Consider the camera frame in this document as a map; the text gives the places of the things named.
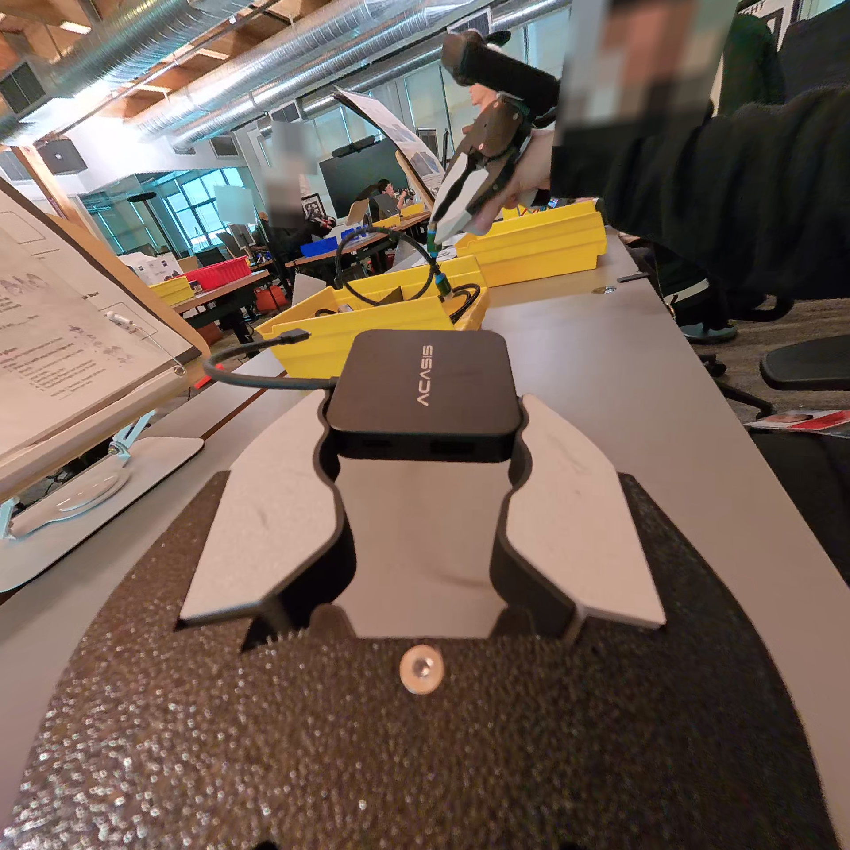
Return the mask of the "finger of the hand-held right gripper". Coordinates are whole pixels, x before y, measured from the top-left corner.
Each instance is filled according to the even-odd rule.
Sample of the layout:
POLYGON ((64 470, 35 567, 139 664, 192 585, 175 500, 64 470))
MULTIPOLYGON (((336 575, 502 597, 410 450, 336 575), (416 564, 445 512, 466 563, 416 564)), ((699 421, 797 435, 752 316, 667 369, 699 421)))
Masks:
POLYGON ((446 173, 439 193, 434 200, 429 222, 431 235, 450 235, 466 212, 469 190, 474 193, 471 179, 474 161, 468 153, 457 153, 446 173))
POLYGON ((453 232, 450 235, 440 235, 441 242, 446 242, 448 239, 450 239, 450 237, 462 232, 462 230, 472 220, 473 216, 480 208, 481 204, 483 203, 483 196, 486 195, 486 192, 492 186, 492 179, 488 170, 483 167, 475 167, 474 176, 471 179, 471 184, 474 188, 474 193, 471 189, 468 192, 469 197, 466 212, 463 214, 462 218, 456 223, 455 227, 453 228, 453 232))

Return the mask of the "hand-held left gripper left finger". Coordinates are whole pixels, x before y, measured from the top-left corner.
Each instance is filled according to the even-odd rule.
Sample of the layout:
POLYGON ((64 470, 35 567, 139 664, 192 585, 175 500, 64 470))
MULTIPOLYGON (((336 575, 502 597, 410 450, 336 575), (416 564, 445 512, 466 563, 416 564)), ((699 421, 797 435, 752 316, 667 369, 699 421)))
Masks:
POLYGON ((233 462, 179 624, 248 619, 247 645, 303 630, 356 640, 336 600, 357 568, 355 537, 336 487, 340 464, 314 390, 233 462))

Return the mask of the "braided hdmi cable green plug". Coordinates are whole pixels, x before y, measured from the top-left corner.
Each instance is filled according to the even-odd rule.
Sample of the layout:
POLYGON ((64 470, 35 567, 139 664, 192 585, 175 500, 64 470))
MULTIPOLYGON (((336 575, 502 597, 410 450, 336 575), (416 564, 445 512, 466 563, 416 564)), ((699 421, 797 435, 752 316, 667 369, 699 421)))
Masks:
MULTIPOLYGON (((439 297, 440 301, 442 301, 442 302, 446 301, 447 296, 449 295, 449 292, 452 290, 452 288, 457 287, 457 286, 453 287, 451 282, 448 279, 447 274, 444 271, 441 270, 441 266, 438 262, 438 256, 439 256, 439 253, 440 253, 439 249, 441 248, 441 244, 438 243, 438 240, 436 239, 436 235, 431 235, 429 233, 429 229, 428 229, 428 231, 427 231, 427 245, 423 246, 422 244, 417 242, 415 238, 413 238, 412 236, 409 236, 405 231, 393 230, 391 228, 390 229, 376 228, 376 227, 373 227, 373 224, 370 224, 368 226, 369 226, 369 235, 393 236, 393 237, 397 237, 400 240, 405 240, 405 241, 409 242, 411 244, 411 246, 413 246, 415 251, 417 251, 421 255, 421 257, 425 260, 425 262, 427 264, 427 268, 428 268, 429 272, 428 272, 428 276, 426 278, 426 281, 422 285, 421 289, 416 294, 414 294, 410 298, 406 299, 404 303, 411 303, 411 302, 414 302, 416 300, 419 300, 420 298, 422 298, 423 296, 426 295, 426 292, 429 290, 431 285, 435 286, 435 291, 437 292, 437 296, 439 297)), ((339 243, 338 248, 337 248, 336 252, 334 253, 336 274, 335 274, 333 286, 336 289, 342 288, 342 289, 347 290, 349 294, 354 296, 354 298, 358 299, 359 301, 361 301, 363 303, 366 303, 368 306, 377 307, 378 306, 377 301, 375 301, 375 300, 367 297, 366 295, 363 295, 362 293, 358 292, 357 290, 355 290, 351 286, 349 281, 344 279, 344 271, 342 269, 342 256, 343 256, 343 251, 348 246, 348 244, 346 244, 346 243, 340 244, 339 243)))
POLYGON ((482 287, 477 283, 452 288, 444 302, 452 325, 457 325, 477 305, 481 293, 482 287))

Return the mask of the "black square usb hub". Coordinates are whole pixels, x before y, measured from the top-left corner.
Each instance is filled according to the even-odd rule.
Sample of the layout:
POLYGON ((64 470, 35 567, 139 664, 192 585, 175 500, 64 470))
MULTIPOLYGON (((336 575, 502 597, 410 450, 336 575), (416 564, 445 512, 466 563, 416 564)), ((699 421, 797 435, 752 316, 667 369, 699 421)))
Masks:
POLYGON ((501 463, 523 413, 501 335, 375 329, 356 335, 325 420, 349 459, 501 463))

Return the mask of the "yellow bin with divider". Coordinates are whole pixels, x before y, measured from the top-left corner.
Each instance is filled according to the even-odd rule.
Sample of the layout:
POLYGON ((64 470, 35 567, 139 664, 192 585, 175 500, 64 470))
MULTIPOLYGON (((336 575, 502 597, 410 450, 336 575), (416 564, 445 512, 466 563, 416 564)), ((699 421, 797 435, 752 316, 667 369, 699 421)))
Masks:
MULTIPOLYGON (((309 339, 299 344, 272 348, 272 353, 290 377, 328 378, 341 374, 348 352, 356 335, 369 330, 404 331, 474 331, 481 327, 483 316, 490 303, 490 294, 483 275, 474 258, 451 259, 441 263, 452 286, 477 283, 482 287, 479 302, 457 325, 452 325, 446 304, 440 301, 436 288, 431 285, 426 295, 411 303, 396 303, 371 307, 359 301, 345 289, 325 286, 307 295, 309 286, 316 287, 313 279, 298 275, 302 289, 296 303, 275 315, 257 328, 263 339, 271 339, 283 332, 303 330, 309 339), (352 313, 314 318, 318 309, 335 309, 348 304, 352 313)), ((401 286, 405 299, 416 294, 427 278, 428 269, 417 266, 407 270, 390 271, 355 282, 355 289, 377 302, 387 293, 401 286)))

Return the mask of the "grey desk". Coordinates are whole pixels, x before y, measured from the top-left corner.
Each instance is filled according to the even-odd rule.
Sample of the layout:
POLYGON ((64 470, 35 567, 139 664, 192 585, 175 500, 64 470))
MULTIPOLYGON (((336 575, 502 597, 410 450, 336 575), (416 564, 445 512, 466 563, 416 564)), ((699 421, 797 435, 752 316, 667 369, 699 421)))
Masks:
MULTIPOLYGON (((506 340, 517 388, 572 421, 632 474, 734 594, 802 719, 840 843, 848 848, 848 587, 647 282, 610 237, 583 274, 497 288, 485 327, 506 340)), ((2 827, 70 656, 124 575, 207 480, 286 409, 207 388, 156 436, 202 452, 2 604, 2 827)))

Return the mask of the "person's right hand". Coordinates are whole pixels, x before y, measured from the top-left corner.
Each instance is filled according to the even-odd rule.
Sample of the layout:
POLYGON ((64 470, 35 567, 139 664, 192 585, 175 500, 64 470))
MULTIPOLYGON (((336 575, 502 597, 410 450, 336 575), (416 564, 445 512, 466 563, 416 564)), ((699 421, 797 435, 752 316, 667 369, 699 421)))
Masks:
POLYGON ((539 192, 550 189, 553 141, 553 127, 532 132, 505 188, 487 201, 471 220, 466 228, 468 233, 485 235, 502 214, 502 209, 529 207, 539 192))

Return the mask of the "yellow storage bin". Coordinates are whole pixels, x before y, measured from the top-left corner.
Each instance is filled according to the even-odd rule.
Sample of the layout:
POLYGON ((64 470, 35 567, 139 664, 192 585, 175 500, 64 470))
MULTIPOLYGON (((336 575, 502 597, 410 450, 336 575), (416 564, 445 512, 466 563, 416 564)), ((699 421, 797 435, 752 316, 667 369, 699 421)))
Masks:
POLYGON ((528 213, 494 223, 484 236, 454 245, 471 256, 489 288, 594 270, 607 251, 601 213, 591 201, 528 213))

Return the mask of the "black monitor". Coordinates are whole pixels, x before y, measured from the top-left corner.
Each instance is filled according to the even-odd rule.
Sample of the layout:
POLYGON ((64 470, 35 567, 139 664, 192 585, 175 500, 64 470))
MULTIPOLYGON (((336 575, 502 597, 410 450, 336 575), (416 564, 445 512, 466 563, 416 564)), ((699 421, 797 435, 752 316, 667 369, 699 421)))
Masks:
POLYGON ((319 163, 327 194, 338 214, 345 213, 363 189, 381 178, 387 178, 395 189, 409 186, 396 152, 394 142, 385 138, 361 151, 319 163))

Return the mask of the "wooden table black legs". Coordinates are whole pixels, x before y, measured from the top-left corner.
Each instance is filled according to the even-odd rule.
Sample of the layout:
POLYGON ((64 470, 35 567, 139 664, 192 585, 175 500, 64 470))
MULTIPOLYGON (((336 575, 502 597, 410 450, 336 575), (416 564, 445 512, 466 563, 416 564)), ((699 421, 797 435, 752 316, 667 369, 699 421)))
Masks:
POLYGON ((197 331, 216 321, 224 321, 224 330, 232 332, 239 344, 251 344, 253 330, 249 328, 242 310, 256 303, 257 288, 272 282, 274 275, 270 271, 258 271, 177 303, 173 309, 197 331))

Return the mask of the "red storage bin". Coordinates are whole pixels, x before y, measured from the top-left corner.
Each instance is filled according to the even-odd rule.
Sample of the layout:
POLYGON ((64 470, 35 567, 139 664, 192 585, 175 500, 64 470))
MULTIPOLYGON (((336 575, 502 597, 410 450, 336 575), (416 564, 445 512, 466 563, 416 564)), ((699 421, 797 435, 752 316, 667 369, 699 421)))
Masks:
POLYGON ((231 282, 239 281, 251 273, 248 258, 241 256, 189 271, 186 273, 186 278, 194 289, 211 292, 231 282))

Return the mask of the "red white badge card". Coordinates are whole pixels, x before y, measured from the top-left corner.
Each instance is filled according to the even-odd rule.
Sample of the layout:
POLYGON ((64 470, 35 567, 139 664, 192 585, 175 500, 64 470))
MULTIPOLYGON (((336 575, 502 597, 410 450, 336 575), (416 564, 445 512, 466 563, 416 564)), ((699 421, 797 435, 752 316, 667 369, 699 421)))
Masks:
POLYGON ((790 433, 849 439, 849 410, 797 408, 750 421, 745 428, 755 433, 790 433))

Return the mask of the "silver spiral duct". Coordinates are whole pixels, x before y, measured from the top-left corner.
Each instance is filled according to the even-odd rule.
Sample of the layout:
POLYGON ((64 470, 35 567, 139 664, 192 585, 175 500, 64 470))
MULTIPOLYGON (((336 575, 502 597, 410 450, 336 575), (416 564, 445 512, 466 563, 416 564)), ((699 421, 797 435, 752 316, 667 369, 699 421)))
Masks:
POLYGON ((471 16, 486 2, 330 2, 127 121, 177 150, 225 133, 349 70, 471 16))

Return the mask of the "thin silver duct with grilles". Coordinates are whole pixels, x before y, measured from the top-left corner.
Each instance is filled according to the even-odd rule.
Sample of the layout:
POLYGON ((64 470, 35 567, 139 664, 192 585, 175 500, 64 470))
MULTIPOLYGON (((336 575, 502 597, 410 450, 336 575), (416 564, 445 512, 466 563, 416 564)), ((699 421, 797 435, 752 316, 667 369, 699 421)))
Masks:
POLYGON ((242 128, 259 128, 268 138, 274 122, 299 123, 308 122, 314 116, 308 114, 301 100, 293 100, 278 107, 262 112, 256 105, 247 102, 237 109, 235 105, 218 110, 208 116, 197 118, 174 133, 170 133, 169 143, 176 154, 186 155, 195 150, 197 144, 218 137, 228 137, 231 133, 242 128))

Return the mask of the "silver duct with vent box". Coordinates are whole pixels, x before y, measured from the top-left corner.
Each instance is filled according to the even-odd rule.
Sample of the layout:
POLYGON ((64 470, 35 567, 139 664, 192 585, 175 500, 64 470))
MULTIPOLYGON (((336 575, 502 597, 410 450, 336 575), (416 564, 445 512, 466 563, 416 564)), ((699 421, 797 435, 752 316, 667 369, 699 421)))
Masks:
POLYGON ((95 24, 56 60, 28 56, 2 73, 2 144, 51 133, 92 89, 110 91, 249 6, 248 1, 143 1, 95 24))

